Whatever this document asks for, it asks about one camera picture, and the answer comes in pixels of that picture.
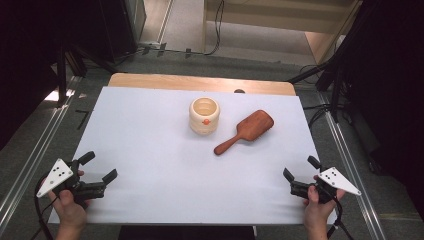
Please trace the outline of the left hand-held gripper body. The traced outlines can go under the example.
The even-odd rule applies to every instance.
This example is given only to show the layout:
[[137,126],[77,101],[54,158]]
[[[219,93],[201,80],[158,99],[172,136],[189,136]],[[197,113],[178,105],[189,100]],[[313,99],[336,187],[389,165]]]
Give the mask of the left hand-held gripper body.
[[95,183],[82,181],[79,175],[79,166],[86,163],[88,160],[77,159],[65,162],[58,159],[36,191],[36,197],[41,198],[50,191],[58,196],[61,191],[69,190],[77,204],[85,204],[87,200],[103,198],[108,185],[107,177]]

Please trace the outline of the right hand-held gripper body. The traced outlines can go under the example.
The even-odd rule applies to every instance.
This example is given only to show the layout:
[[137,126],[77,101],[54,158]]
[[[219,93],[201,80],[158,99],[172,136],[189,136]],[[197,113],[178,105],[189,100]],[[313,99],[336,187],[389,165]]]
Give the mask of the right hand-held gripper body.
[[360,196],[362,192],[354,186],[339,170],[331,167],[318,174],[318,179],[314,183],[302,183],[296,181],[292,174],[289,174],[290,193],[292,195],[307,199],[308,189],[314,186],[318,191],[319,203],[326,204],[337,196],[337,190],[344,190]]

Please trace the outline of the brown wooden hairbrush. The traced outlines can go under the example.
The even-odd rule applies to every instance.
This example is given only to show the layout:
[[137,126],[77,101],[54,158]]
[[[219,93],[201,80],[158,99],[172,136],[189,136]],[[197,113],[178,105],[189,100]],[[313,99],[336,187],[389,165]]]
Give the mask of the brown wooden hairbrush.
[[221,155],[238,140],[255,141],[273,126],[273,118],[264,110],[257,110],[239,122],[236,126],[236,135],[216,146],[213,152],[215,155]]

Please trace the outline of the person's left hand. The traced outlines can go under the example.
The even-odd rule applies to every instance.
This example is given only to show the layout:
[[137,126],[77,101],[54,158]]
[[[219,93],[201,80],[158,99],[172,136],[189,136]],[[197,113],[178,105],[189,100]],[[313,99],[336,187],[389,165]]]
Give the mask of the person's left hand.
[[59,227],[69,226],[85,228],[87,214],[82,206],[74,201],[74,195],[69,190],[62,190],[59,195],[49,191],[48,197],[53,203],[53,208],[59,216]]

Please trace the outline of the person's right hand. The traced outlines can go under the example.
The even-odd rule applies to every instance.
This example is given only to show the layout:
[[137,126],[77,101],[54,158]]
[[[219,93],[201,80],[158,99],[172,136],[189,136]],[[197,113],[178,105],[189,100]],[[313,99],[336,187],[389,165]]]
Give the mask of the person's right hand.
[[336,207],[336,202],[331,200],[325,204],[319,202],[319,194],[314,185],[308,187],[308,199],[304,201],[305,212],[303,224],[307,228],[326,228],[330,213]]

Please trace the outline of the black metal stand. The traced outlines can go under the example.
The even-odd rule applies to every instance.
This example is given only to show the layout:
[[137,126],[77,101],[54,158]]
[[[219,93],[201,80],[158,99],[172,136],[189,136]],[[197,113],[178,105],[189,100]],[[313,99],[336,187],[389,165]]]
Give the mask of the black metal stand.
[[66,64],[69,64],[71,71],[75,76],[84,77],[87,68],[83,62],[82,55],[77,48],[68,43],[61,41],[57,46],[57,78],[58,78],[58,107],[62,107],[67,100],[67,79]]
[[288,80],[288,83],[295,84],[307,79],[308,77],[311,77],[312,75],[320,73],[320,77],[315,84],[316,90],[323,92],[332,86],[330,102],[324,105],[324,107],[321,109],[321,112],[328,112],[335,121],[338,121],[337,111],[342,78],[344,74],[343,64],[346,61],[346,56],[348,55],[350,48],[354,45],[357,31],[357,24],[354,23],[340,44],[339,48],[327,61],[318,64],[313,68]]

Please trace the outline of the light wooden table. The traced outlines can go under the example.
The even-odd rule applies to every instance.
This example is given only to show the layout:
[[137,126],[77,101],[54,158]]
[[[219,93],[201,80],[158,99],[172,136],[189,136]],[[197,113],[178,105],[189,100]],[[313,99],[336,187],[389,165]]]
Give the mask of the light wooden table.
[[295,96],[294,86],[288,82],[198,77],[167,74],[113,74],[108,83],[112,87],[231,92]]

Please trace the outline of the dark cabinet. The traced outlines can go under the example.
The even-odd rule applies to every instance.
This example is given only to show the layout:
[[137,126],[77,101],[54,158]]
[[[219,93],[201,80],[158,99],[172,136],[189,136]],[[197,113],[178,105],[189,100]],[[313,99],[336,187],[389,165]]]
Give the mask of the dark cabinet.
[[144,0],[99,0],[106,30],[106,59],[133,54],[146,21]]

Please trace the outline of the metal floor rail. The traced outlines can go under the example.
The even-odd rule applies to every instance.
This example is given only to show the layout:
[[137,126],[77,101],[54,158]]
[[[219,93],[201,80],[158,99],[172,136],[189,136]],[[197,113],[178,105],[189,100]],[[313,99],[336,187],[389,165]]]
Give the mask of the metal floor rail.
[[19,223],[15,214],[23,211],[25,217],[33,217],[33,178],[37,181],[37,174],[44,171],[40,169],[43,163],[50,168],[50,162],[56,160],[46,159],[46,155],[57,140],[56,133],[82,80],[72,76],[67,81],[66,99],[61,106],[56,101],[57,93],[43,100],[0,151],[0,238]]
[[352,183],[360,190],[361,194],[356,196],[361,215],[365,221],[372,240],[387,240],[386,234],[380,223],[377,212],[374,209],[369,194],[363,184],[355,160],[350,152],[347,142],[345,141],[340,124],[337,123],[331,113],[325,113],[326,121],[329,125],[333,139],[339,151],[341,161],[344,165],[346,174]]

